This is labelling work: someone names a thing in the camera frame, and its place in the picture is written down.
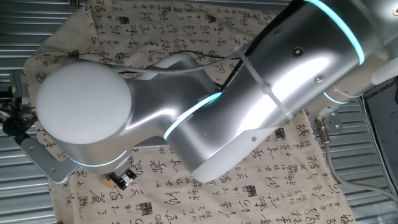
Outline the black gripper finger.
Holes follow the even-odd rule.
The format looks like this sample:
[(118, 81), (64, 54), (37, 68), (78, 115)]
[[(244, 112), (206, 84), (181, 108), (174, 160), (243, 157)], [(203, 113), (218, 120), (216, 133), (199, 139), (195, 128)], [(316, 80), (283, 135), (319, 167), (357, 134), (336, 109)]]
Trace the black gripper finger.
[(114, 185), (117, 185), (121, 190), (125, 190), (127, 188), (127, 182), (117, 175), (108, 175), (107, 179)]
[(123, 174), (123, 181), (125, 181), (126, 184), (130, 184), (136, 177), (137, 175), (133, 173), (132, 170), (127, 169)]

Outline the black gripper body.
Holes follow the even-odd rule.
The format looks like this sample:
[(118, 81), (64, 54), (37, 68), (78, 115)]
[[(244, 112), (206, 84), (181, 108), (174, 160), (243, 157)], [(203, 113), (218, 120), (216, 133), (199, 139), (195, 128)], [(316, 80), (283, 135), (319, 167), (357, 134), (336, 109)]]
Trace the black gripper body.
[(129, 162), (125, 162), (125, 163), (123, 163), (123, 164), (117, 166), (117, 167), (115, 168), (115, 170), (113, 170), (113, 171), (112, 171), (111, 173), (109, 173), (108, 175), (117, 175), (117, 176), (119, 176), (119, 177), (122, 178), (124, 172), (125, 172), (127, 169), (130, 169), (130, 164), (129, 164)]

